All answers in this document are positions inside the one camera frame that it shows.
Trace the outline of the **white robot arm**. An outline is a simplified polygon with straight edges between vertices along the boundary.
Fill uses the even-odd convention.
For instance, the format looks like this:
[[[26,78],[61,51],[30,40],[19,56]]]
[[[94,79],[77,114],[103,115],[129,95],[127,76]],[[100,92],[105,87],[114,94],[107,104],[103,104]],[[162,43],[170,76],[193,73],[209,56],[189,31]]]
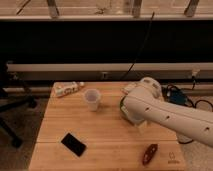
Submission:
[[[149,120],[213,148],[213,112],[160,100],[160,83],[144,77],[121,101],[124,117],[132,124]]]

